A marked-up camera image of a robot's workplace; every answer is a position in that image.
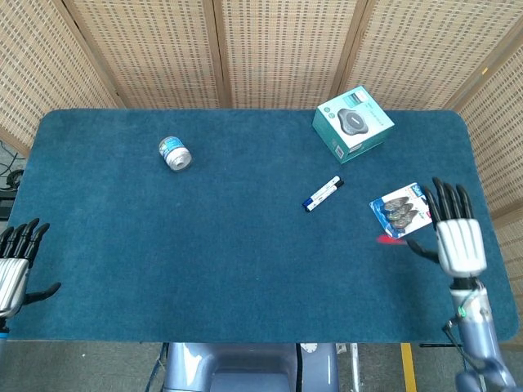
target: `blue carpet surface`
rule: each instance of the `blue carpet surface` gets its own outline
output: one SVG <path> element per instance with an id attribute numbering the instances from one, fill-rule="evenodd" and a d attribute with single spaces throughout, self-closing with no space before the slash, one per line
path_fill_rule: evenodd
<path id="1" fill-rule="evenodd" d="M 310 110 L 71 109 L 40 125 L 10 224 L 49 222 L 29 280 L 51 299 L 18 339 L 442 342 L 450 279 L 382 245 L 369 202 L 433 176 L 467 187 L 481 223 L 498 337 L 517 316 L 463 120 L 390 111 L 383 145 L 340 165 Z M 158 153 L 193 155 L 173 172 Z M 313 212 L 333 176 L 345 186 Z M 432 227 L 410 235 L 436 246 Z"/>

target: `yellow floor tape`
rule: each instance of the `yellow floor tape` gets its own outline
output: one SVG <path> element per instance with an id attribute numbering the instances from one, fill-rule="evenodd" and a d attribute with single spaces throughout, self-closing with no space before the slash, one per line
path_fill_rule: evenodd
<path id="1" fill-rule="evenodd" d="M 410 343 L 401 343 L 401 360 L 403 361 L 403 374 L 405 376 L 405 392 L 416 392 L 416 377 Z"/>

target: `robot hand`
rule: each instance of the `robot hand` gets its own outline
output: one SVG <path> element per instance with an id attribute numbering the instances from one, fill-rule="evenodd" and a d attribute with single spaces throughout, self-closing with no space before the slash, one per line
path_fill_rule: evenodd
<path id="1" fill-rule="evenodd" d="M 36 229 L 37 225 L 38 219 L 33 219 L 0 234 L 0 330 L 22 305 L 43 301 L 60 288 L 60 283 L 54 283 L 43 292 L 25 292 L 40 241 L 49 229 L 48 223 Z"/>
<path id="2" fill-rule="evenodd" d="M 412 239 L 407 240 L 407 244 L 416 254 L 440 264 L 448 276 L 475 278 L 487 265 L 481 228 L 472 215 L 467 191 L 461 185 L 454 189 L 450 184 L 443 184 L 437 177 L 432 180 L 439 203 L 426 186 L 423 192 L 436 230 L 438 252 L 428 251 Z"/>

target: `red tag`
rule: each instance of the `red tag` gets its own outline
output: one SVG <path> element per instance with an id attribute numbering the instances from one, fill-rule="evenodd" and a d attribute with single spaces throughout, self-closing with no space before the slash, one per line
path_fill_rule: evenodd
<path id="1" fill-rule="evenodd" d="M 388 235 L 382 234 L 376 238 L 376 241 L 379 243 L 385 243 L 386 245 L 406 245 L 407 242 L 403 239 L 395 239 L 389 237 Z"/>

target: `can label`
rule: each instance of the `can label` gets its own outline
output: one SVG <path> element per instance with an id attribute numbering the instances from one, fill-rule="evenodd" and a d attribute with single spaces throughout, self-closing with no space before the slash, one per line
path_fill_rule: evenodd
<path id="1" fill-rule="evenodd" d="M 174 136 L 166 137 L 162 140 L 160 143 L 160 154 L 163 156 L 163 159 L 166 159 L 167 156 L 175 149 L 179 149 L 180 147 L 185 147 L 183 143 L 181 143 L 181 140 Z"/>

